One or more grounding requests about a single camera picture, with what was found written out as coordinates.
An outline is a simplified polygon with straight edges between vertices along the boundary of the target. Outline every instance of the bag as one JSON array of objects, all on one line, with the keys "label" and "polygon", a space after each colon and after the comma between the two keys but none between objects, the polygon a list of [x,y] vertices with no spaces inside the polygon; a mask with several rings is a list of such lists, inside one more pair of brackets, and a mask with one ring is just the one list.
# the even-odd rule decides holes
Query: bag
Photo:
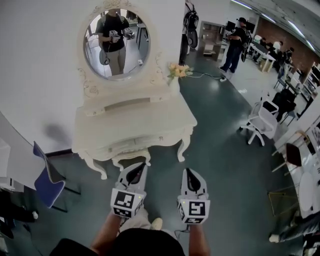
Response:
[{"label": "bag", "polygon": [[[118,16],[119,16],[121,22],[124,23],[125,17],[120,16],[120,15],[118,15]],[[104,27],[104,26],[105,26],[105,23],[106,23],[106,16],[104,15],[104,16],[102,16],[102,18],[100,18],[100,19],[98,20],[98,22],[97,22],[97,24],[96,24],[97,29],[98,29],[99,27]],[[110,59],[108,58],[107,53],[104,51],[104,48],[103,48],[102,43],[101,43],[100,41],[99,41],[99,46],[100,46],[100,48],[101,48],[101,51],[100,51],[100,53],[99,53],[99,61],[100,61],[100,64],[103,65],[103,66],[107,66],[107,65],[109,65]]]},{"label": "bag", "polygon": [[198,33],[196,29],[199,22],[199,16],[193,4],[192,4],[192,10],[190,9],[187,3],[185,3],[185,5],[189,10],[189,12],[185,15],[183,19],[183,25],[185,27],[185,35],[188,38],[188,45],[190,46],[190,48],[194,49],[198,46]]},{"label": "bag", "polygon": [[245,62],[246,58],[247,58],[249,46],[252,42],[252,36],[249,33],[249,31],[247,29],[245,29],[244,27],[242,27],[241,29],[243,29],[245,32],[245,41],[242,42],[242,45],[241,45],[241,47],[242,47],[241,60],[242,60],[242,62]]}]

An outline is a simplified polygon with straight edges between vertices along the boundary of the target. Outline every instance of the dark green floor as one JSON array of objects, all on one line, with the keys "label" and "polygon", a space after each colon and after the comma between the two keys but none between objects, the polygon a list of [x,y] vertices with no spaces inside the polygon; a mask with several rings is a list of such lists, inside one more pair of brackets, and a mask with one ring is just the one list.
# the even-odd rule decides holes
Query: dark green floor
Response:
[{"label": "dark green floor", "polygon": [[[196,62],[189,59],[189,64],[195,70],[219,75],[206,59]],[[271,173],[272,167],[280,160],[271,157],[273,142],[266,139],[265,147],[260,147],[255,139],[252,145],[247,145],[249,134],[237,130],[246,122],[251,108],[229,81],[220,83],[208,76],[188,77],[180,85],[198,125],[194,128],[183,163],[177,159],[179,145],[149,149],[151,167],[145,202],[149,219],[162,217],[165,229],[185,228],[179,218],[176,199],[180,193],[182,171],[190,167],[205,178],[208,186],[211,207],[204,229],[211,255],[288,256],[301,240],[281,244],[268,241],[270,232],[290,215],[284,215],[282,219],[273,217],[267,191],[292,182],[290,176],[284,177],[281,170]],[[33,242],[43,255],[49,255],[61,238],[90,245],[110,210],[111,191],[119,175],[119,169],[111,161],[103,163],[108,180],[101,180],[99,174],[91,171],[76,155],[53,158],[52,162],[67,179],[79,185],[82,195],[64,194],[69,204],[68,213],[46,209],[33,191],[27,190],[21,196],[29,208],[35,207],[39,211],[39,219],[31,225],[31,230]],[[14,235],[14,240],[7,240],[11,255],[39,255],[29,234],[18,222]],[[180,236],[186,254],[188,237],[188,234]]]}]

